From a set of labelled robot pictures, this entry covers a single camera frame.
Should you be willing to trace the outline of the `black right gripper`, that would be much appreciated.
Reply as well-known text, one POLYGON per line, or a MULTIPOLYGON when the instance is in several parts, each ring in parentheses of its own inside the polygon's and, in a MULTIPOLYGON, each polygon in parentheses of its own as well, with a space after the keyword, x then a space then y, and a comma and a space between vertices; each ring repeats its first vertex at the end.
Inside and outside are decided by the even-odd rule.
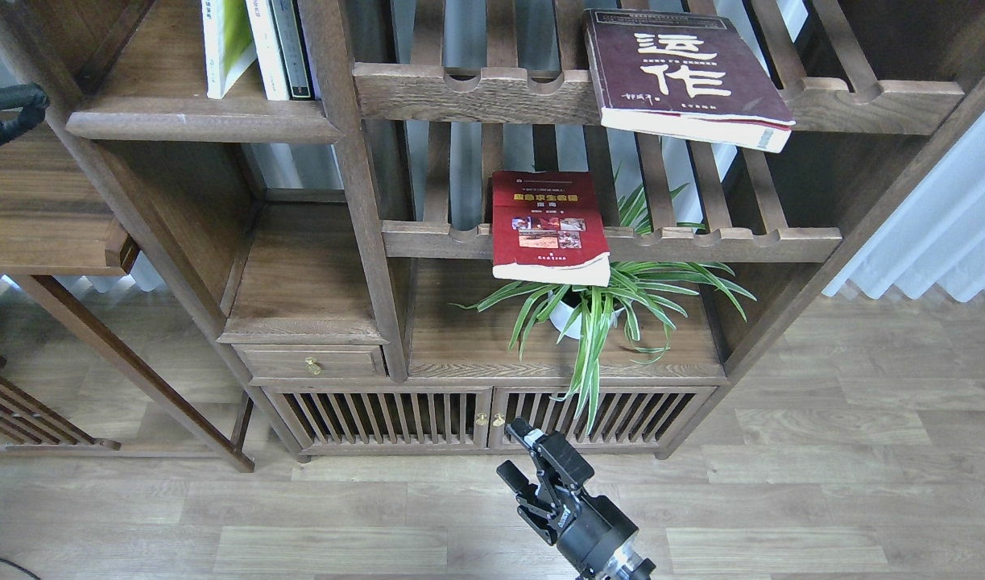
POLYGON ((593 467, 561 433, 544 433, 522 417, 507 425, 536 465, 539 486, 506 460, 497 474, 515 493, 522 520, 548 545, 555 546, 580 577, 637 577, 639 554, 633 548, 637 526, 604 495, 591 498, 584 484, 593 467), (553 509, 539 497, 551 486, 566 489, 553 509))

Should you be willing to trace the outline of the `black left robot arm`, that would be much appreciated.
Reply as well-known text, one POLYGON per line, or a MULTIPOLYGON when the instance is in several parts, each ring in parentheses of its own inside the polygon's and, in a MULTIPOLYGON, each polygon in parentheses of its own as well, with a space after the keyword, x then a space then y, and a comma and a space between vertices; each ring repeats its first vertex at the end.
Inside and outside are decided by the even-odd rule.
POLYGON ((14 111, 12 118, 0 120, 0 147, 42 124, 50 103, 35 82, 0 88, 0 111, 14 111))

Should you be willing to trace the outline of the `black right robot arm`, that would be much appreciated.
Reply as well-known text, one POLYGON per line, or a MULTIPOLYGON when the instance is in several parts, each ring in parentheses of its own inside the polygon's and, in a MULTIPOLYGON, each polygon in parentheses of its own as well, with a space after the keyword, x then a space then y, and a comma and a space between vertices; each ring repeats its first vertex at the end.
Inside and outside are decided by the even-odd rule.
POLYGON ((648 579, 656 565, 633 548, 639 529, 606 496, 588 495, 584 484, 594 470, 581 453, 561 433, 541 432, 522 417, 507 432, 528 449, 539 478, 530 483, 511 460, 497 467, 530 528, 581 579, 648 579))

